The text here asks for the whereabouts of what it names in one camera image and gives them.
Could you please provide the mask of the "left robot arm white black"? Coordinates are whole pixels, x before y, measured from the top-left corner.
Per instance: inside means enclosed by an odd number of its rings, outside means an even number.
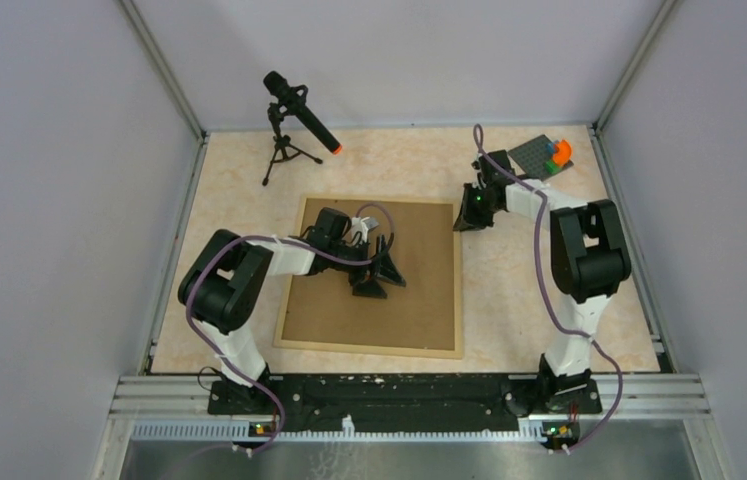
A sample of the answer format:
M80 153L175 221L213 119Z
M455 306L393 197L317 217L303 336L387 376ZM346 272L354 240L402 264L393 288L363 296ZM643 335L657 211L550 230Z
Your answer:
M362 212L350 217L322 208L299 236L240 236L220 229L180 283L177 298L186 321L221 362L232 401L246 413L268 404L267 363L248 321L263 284L275 276L344 272L355 296L384 299L385 284L406 280L391 258L393 234L377 233L378 221Z

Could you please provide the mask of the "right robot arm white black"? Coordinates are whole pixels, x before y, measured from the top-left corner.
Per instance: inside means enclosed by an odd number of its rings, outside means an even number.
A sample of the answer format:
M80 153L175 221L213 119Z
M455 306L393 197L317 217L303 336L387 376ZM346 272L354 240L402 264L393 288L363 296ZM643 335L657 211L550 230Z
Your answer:
M587 202L517 176L504 150L479 151L472 166L477 179L464 186L453 229L490 228L498 212L533 220L539 291L557 329L539 362L535 397L543 409L561 412L586 387L599 320L631 274L617 206L608 199Z

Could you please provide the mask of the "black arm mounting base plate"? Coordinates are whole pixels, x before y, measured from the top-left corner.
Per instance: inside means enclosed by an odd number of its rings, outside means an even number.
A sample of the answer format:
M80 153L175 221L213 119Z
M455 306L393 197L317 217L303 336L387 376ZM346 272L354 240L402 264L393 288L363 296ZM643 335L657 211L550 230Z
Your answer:
M531 415L564 420L600 414L594 380L553 392L537 375L273 374L263 390L227 379L211 385L215 416L262 416L264 429L327 432L350 419L360 433L515 431Z

